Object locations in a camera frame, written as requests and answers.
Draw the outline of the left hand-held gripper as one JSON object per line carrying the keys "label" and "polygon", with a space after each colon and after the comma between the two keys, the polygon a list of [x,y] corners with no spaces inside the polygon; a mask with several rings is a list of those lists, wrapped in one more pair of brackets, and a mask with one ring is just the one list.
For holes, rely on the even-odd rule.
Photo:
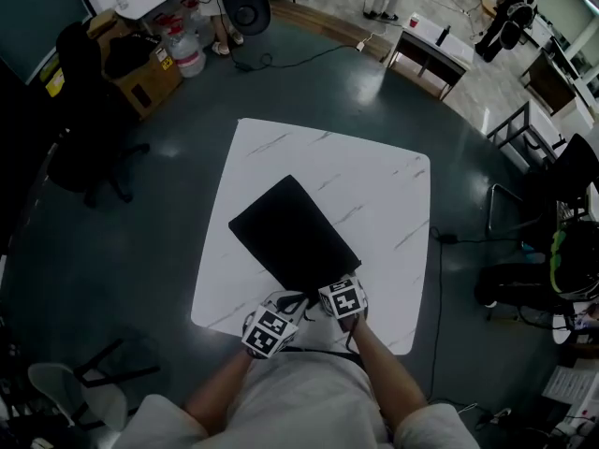
{"label": "left hand-held gripper", "polygon": [[271,358],[294,339],[308,303],[309,298],[302,292],[271,293],[259,303],[243,330],[242,344],[254,358]]}

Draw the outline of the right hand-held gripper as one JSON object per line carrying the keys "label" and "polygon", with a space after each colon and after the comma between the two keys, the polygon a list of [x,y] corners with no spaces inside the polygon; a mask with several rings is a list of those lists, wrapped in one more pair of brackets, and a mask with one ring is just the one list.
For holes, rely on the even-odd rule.
{"label": "right hand-held gripper", "polygon": [[337,321],[360,316],[367,319],[369,304],[366,292],[355,274],[318,290],[324,313]]}

